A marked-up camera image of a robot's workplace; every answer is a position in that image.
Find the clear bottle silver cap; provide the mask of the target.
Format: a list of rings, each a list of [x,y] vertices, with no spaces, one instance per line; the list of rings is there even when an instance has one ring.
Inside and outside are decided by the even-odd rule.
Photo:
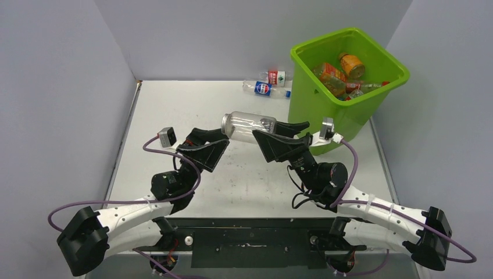
[[[221,131],[230,140],[257,144],[253,130],[274,133],[276,123],[274,117],[235,111],[223,116]]]

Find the green plastic bin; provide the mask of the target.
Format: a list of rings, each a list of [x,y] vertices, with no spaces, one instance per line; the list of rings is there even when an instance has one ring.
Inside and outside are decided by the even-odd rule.
[[[288,121],[308,121],[317,132],[324,117],[347,141],[356,137],[391,90],[410,73],[376,40],[356,27],[292,47],[294,63]]]

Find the clear bottle red cap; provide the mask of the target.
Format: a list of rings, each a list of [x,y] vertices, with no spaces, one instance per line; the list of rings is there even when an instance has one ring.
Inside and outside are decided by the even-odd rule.
[[[363,81],[351,81],[346,83],[346,101],[351,99],[355,99],[359,96],[363,96],[366,93],[372,92],[376,89],[379,89],[387,84],[389,81],[383,81],[381,83],[371,83],[371,82],[363,82]]]

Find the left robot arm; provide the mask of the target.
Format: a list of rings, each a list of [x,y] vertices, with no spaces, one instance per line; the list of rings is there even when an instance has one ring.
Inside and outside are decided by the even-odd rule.
[[[193,128],[174,151],[160,153],[180,160],[180,167],[154,175],[151,192],[133,201],[105,201],[94,210],[93,201],[79,209],[60,232],[56,243],[73,276],[93,271],[107,257],[145,246],[167,250],[173,228],[167,216],[185,209],[201,183],[202,172],[212,172],[229,145],[221,130]]]

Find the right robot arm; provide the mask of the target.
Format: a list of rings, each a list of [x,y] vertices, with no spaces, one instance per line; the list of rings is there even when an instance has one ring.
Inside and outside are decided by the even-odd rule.
[[[288,162],[301,181],[305,202],[342,214],[329,232],[330,244],[343,249],[365,246],[407,254],[419,265],[443,271],[449,262],[452,231],[438,208],[413,209],[385,201],[353,185],[356,170],[341,163],[319,163],[310,147],[332,142],[347,145],[327,121],[316,134],[298,137],[301,124],[280,132],[254,129],[252,136],[266,161]]]

